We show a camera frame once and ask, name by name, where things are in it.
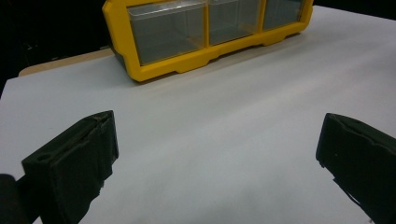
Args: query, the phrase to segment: white table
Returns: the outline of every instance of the white table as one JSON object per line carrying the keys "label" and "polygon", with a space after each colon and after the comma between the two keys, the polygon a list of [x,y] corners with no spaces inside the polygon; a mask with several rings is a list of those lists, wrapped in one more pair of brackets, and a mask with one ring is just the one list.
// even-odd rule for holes
{"label": "white table", "polygon": [[300,35],[140,85],[114,56],[11,79],[0,171],[115,112],[120,158],[81,223],[368,223],[315,152],[333,112],[396,136],[396,22],[315,7]]}

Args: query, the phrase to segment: dark background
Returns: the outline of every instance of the dark background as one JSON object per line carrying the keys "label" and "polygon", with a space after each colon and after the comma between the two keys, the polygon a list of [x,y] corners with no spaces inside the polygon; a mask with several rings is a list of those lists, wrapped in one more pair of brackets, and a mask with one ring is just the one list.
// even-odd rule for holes
{"label": "dark background", "polygon": [[[0,95],[25,67],[99,50],[109,36],[105,0],[0,0]],[[316,0],[314,5],[396,20],[390,0]]]}

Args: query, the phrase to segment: yellow storage bin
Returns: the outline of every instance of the yellow storage bin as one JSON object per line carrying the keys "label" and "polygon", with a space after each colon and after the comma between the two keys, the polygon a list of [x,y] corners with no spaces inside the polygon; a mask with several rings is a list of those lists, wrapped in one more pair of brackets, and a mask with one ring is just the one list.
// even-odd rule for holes
{"label": "yellow storage bin", "polygon": [[183,73],[220,55],[301,32],[313,0],[106,0],[103,11],[129,76]]}

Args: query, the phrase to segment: yellow plastic frame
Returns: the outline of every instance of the yellow plastic frame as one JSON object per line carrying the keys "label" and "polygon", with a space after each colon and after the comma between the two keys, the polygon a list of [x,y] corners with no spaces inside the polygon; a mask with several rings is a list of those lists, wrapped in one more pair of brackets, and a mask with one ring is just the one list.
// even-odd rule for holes
{"label": "yellow plastic frame", "polygon": [[171,72],[184,73],[195,68],[205,66],[210,60],[218,58],[222,54],[230,53],[250,46],[268,46],[282,41],[288,35],[293,35],[304,30],[311,19],[314,0],[304,0],[300,21],[263,31],[263,19],[266,0],[262,0],[258,31],[229,42],[209,45],[209,7],[204,7],[204,35],[205,46],[194,52],[186,53],[162,61],[147,65],[140,65],[134,43],[134,34],[131,28],[127,7],[143,5],[147,3],[163,2],[164,0],[106,0],[103,12],[110,32],[113,49],[123,57],[128,75],[136,81],[145,81]]}

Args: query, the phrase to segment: white surface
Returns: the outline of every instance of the white surface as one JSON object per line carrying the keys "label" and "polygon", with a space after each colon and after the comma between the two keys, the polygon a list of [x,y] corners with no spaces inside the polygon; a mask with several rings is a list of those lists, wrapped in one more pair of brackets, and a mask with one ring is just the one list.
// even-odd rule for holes
{"label": "white surface", "polygon": [[11,79],[0,171],[115,112],[120,158],[81,223],[367,223],[315,159],[325,113],[396,136],[396,22],[315,7],[284,42],[138,85],[114,57]]}

